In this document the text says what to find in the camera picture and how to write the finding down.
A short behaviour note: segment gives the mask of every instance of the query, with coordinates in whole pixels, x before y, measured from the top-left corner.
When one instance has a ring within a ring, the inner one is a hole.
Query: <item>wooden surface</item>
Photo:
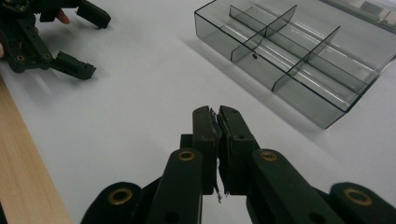
[[[71,223],[1,76],[0,201],[10,224]]]

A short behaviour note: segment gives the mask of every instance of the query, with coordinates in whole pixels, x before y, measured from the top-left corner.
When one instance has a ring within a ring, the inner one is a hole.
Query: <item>metal screw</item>
[[[346,197],[353,203],[363,206],[369,206],[373,203],[373,200],[366,193],[358,189],[353,189],[353,188],[345,189],[344,193]]]
[[[260,155],[266,161],[276,161],[277,160],[277,155],[271,151],[263,151]]]
[[[178,159],[181,161],[192,161],[195,157],[195,154],[191,151],[182,151],[178,153]]]
[[[120,189],[114,189],[111,191],[111,193],[108,195],[107,200],[109,203],[114,204],[114,205],[120,205],[127,203],[129,200],[132,199],[132,191],[128,188],[120,188]]]
[[[24,57],[21,56],[21,55],[18,55],[18,56],[17,56],[17,59],[18,59],[18,61],[24,61]]]

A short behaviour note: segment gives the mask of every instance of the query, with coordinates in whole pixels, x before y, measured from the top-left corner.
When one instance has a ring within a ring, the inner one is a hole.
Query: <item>black plastic part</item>
[[[192,148],[171,154],[146,223],[201,223],[202,159]]]
[[[183,133],[180,136],[180,148],[193,147],[193,139],[191,133]]]
[[[120,182],[104,189],[86,212],[81,224],[128,223],[141,199],[141,188]]]
[[[99,28],[107,28],[111,21],[111,17],[107,12],[86,0],[82,0],[78,6],[77,15],[90,21]]]
[[[249,209],[252,217],[262,220],[271,213],[276,223],[345,223],[282,154],[255,150],[248,164],[260,192],[250,192],[247,197],[256,200],[255,194],[260,193],[264,201],[255,204],[267,204],[269,208],[260,212]]]
[[[221,130],[213,114],[209,106],[202,106],[192,112],[192,147],[200,151],[204,157],[202,171],[204,195],[212,194],[217,184],[216,166]]]
[[[35,31],[35,14],[41,14],[40,21],[54,21],[61,8],[78,7],[78,15],[99,28],[106,28],[110,16],[101,8],[85,0],[35,0],[26,1],[29,7],[16,11],[0,5],[0,42],[11,69],[23,73],[27,69],[54,68],[72,77],[88,79],[95,67],[77,59],[60,54],[53,59],[45,43]]]
[[[0,203],[0,224],[7,224],[6,214],[4,214],[3,206]]]
[[[396,223],[396,209],[363,186],[352,183],[333,185],[329,198],[334,211],[347,223]]]
[[[128,221],[129,224],[140,224],[146,222],[149,216],[149,210],[152,206],[152,200],[154,199],[154,195],[157,191],[158,186],[160,186],[160,182],[161,178],[158,178],[142,189],[142,197],[140,203],[138,207],[134,210],[134,215]]]
[[[270,206],[265,201],[256,182],[251,182],[247,193],[247,211],[254,224],[276,223]]]
[[[76,58],[61,51],[50,66],[55,70],[79,79],[91,78],[93,72],[96,70],[93,65],[80,62]]]
[[[247,158],[260,148],[239,111],[222,105],[217,116],[222,129],[219,173],[226,193],[247,195],[250,171]]]

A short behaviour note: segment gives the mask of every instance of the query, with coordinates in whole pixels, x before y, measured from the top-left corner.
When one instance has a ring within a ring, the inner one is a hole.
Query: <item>transparent plastic box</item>
[[[288,104],[328,128],[396,55],[396,35],[319,0],[217,0],[196,34]]]

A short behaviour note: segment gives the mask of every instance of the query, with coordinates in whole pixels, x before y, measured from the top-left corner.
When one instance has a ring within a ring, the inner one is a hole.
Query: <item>white table surface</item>
[[[323,131],[199,40],[193,11],[208,1],[93,0],[112,17],[95,27],[38,24],[54,54],[97,70],[80,81],[53,70],[14,74],[0,62],[52,180],[75,223],[120,181],[144,187],[162,175],[202,105],[239,110],[261,147],[278,150],[314,187],[361,184],[396,206],[396,63],[356,106]],[[203,223],[249,223],[244,197],[204,197]]]

